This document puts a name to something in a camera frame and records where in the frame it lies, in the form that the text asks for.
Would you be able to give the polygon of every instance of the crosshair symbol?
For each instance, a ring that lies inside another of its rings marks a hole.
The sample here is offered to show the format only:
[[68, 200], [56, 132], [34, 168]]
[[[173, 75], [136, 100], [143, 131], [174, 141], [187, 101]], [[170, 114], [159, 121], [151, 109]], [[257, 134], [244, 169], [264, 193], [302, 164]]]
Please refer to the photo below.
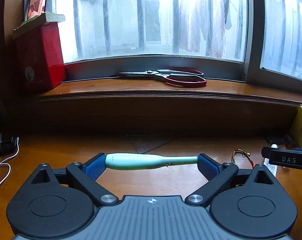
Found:
[[156, 200], [156, 199], [154, 199], [154, 198], [150, 198], [150, 199], [148, 200], [148, 202], [149, 202], [149, 203], [151, 203], [151, 204], [154, 204], [154, 203], [156, 203], [156, 202], [157, 202], [157, 200]]

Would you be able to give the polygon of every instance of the barcode sticker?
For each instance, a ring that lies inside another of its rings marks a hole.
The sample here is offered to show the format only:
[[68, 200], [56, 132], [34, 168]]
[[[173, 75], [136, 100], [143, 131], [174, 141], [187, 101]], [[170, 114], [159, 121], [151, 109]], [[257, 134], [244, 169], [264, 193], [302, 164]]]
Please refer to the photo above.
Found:
[[267, 166], [267, 168], [272, 172], [272, 174], [274, 175], [274, 177], [276, 177], [276, 172], [278, 170], [278, 166], [277, 165], [269, 164], [269, 159], [267, 159], [267, 158], [265, 158], [263, 164], [265, 166]]

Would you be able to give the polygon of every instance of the blue gripper pad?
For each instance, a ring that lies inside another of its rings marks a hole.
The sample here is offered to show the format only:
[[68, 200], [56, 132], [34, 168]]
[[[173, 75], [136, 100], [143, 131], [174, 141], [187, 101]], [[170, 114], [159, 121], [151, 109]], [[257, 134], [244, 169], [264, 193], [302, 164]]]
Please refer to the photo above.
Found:
[[217, 176], [223, 166], [205, 154], [198, 155], [198, 170], [208, 181]]
[[101, 155], [100, 158], [93, 161], [85, 168], [85, 174], [91, 179], [97, 180], [98, 177], [106, 170], [106, 155]]

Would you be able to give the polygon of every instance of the metal screw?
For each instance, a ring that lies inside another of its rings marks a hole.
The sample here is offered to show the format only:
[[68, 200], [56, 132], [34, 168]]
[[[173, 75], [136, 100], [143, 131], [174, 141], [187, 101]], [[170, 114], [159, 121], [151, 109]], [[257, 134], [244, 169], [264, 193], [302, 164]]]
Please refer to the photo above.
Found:
[[115, 202], [116, 201], [116, 196], [114, 195], [103, 195], [100, 200], [104, 203], [112, 203], [112, 202]]
[[188, 196], [188, 200], [192, 203], [199, 203], [201, 201], [203, 201], [203, 197], [197, 194], [192, 194], [190, 196]]

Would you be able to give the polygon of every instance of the red box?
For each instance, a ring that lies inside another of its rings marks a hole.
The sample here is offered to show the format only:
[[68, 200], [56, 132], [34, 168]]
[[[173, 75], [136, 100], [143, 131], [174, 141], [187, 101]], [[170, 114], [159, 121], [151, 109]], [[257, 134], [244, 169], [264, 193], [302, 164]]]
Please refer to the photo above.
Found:
[[58, 23], [33, 28], [15, 39], [24, 86], [48, 91], [65, 79]]

